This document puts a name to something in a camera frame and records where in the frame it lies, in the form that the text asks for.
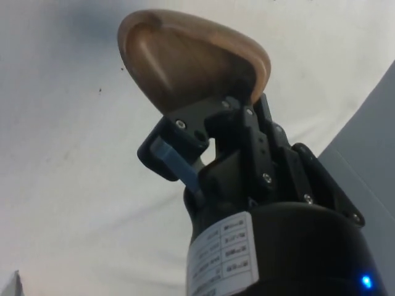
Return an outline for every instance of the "black cylindrical body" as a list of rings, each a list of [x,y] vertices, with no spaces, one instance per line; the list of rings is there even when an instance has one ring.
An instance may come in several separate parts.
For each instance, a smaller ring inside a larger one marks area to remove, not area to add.
[[[237,212],[229,204],[217,203],[191,215],[192,241]],[[249,212],[259,281],[235,295],[386,295],[363,235],[339,213],[296,202],[273,203]],[[362,282],[364,276],[371,280],[369,289]]]

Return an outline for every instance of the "bolt head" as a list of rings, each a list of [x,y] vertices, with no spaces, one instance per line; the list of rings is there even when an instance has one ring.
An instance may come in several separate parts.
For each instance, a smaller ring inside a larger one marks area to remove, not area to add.
[[[304,201],[307,202],[309,205],[312,205],[312,204],[314,203],[313,199],[312,199],[311,196],[308,195],[308,194],[305,194],[305,195],[303,196],[303,199],[304,199]]]
[[[185,122],[183,122],[182,120],[179,120],[179,119],[176,120],[175,124],[176,124],[179,128],[181,128],[182,130],[185,130],[185,128],[186,128]]]
[[[272,177],[269,174],[263,174],[262,175],[263,179],[266,181],[266,183],[270,184],[273,180]]]
[[[223,105],[225,108],[230,108],[230,104],[229,104],[227,101],[222,101],[222,105]]]
[[[360,223],[360,218],[357,214],[353,214],[352,219],[354,219],[355,222]]]

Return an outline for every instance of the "white fabric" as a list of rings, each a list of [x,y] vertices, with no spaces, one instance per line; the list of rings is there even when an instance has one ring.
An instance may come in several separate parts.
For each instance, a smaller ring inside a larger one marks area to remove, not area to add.
[[[27,296],[184,295],[182,186],[136,157],[160,116],[116,43],[154,7],[263,45],[273,118],[317,154],[395,59],[391,0],[1,0],[0,284],[19,269]]]

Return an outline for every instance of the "black metal bracket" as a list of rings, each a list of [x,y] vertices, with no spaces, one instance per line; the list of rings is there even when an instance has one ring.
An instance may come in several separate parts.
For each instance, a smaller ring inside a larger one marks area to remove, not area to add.
[[[265,95],[254,105],[209,97],[163,117],[138,149],[141,162],[169,181],[182,180],[199,204],[237,207],[304,202],[330,208],[363,226],[365,220],[313,153],[291,146],[272,121]],[[215,160],[201,155],[215,139]]]

